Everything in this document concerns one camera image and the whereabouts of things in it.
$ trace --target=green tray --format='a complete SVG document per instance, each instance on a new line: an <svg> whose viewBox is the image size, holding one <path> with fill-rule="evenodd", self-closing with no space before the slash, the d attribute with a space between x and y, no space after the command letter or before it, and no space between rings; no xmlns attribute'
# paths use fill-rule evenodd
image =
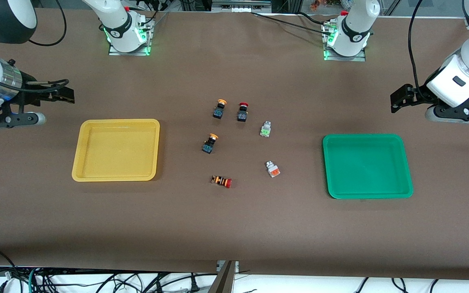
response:
<svg viewBox="0 0 469 293"><path fill-rule="evenodd" d="M398 135L327 135L323 153L333 198L409 198L414 192Z"/></svg>

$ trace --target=plastic tray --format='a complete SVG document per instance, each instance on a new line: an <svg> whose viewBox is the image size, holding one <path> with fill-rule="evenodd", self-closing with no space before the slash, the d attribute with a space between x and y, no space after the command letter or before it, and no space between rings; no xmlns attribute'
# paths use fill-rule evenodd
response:
<svg viewBox="0 0 469 293"><path fill-rule="evenodd" d="M397 135L327 135L323 152L333 198L409 198L413 193L404 144Z"/></svg>
<svg viewBox="0 0 469 293"><path fill-rule="evenodd" d="M155 119L88 120L81 125L72 177L79 182L148 181L157 170Z"/></svg>

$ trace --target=brown table surface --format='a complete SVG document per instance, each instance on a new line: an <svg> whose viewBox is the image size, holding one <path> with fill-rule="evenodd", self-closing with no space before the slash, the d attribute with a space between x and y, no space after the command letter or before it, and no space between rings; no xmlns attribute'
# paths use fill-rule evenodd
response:
<svg viewBox="0 0 469 293"><path fill-rule="evenodd" d="M37 15L34 41L57 39L59 11ZM409 19L378 19L367 61L344 63L323 60L316 33L248 13L170 13L149 57L108 56L92 11L66 16L54 47L0 44L1 58L41 80L69 78L76 93L75 105L28 107L43 126L0 129L0 250L16 264L214 271L234 259L261 274L469 278L469 125L429 122L425 106L389 109L413 82ZM413 34L421 82L469 37L460 19L418 19ZM115 118L160 121L155 179L75 182L80 125ZM210 132L219 140L207 155ZM331 198L320 152L331 133L401 136L413 196ZM269 177L268 160L281 175Z"/></svg>

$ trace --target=yellow tray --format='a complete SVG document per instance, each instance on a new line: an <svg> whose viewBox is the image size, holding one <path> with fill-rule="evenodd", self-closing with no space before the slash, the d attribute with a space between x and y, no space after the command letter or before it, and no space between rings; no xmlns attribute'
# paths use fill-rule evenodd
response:
<svg viewBox="0 0 469 293"><path fill-rule="evenodd" d="M81 125L72 177L78 182L148 181L157 170L155 119L88 120Z"/></svg>

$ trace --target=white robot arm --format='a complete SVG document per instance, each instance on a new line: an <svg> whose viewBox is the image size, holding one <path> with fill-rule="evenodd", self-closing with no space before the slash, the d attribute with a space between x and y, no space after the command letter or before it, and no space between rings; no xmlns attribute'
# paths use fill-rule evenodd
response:
<svg viewBox="0 0 469 293"><path fill-rule="evenodd" d="M377 0L355 0L348 15L340 15L331 21L336 23L337 33L327 45L341 56L357 55L365 48L372 24L380 11Z"/></svg>
<svg viewBox="0 0 469 293"><path fill-rule="evenodd" d="M132 52L146 43L145 15L127 10L120 0L82 0L99 17L110 44L119 52Z"/></svg>
<svg viewBox="0 0 469 293"><path fill-rule="evenodd" d="M469 25L469 0L463 0L463 11ZM390 103L392 113L405 106L432 104L426 111L428 120L469 123L469 39L422 87L404 85L390 96Z"/></svg>
<svg viewBox="0 0 469 293"><path fill-rule="evenodd" d="M147 42L146 18L128 11L120 0L83 0L97 13L108 41L119 52L131 52ZM21 44L34 34L37 17L30 0L0 0L0 43ZM25 105L39 106L40 101L74 102L68 80L38 82L21 72L13 63L0 59L0 127L40 125L41 113L24 112ZM11 111L19 105L19 113Z"/></svg>

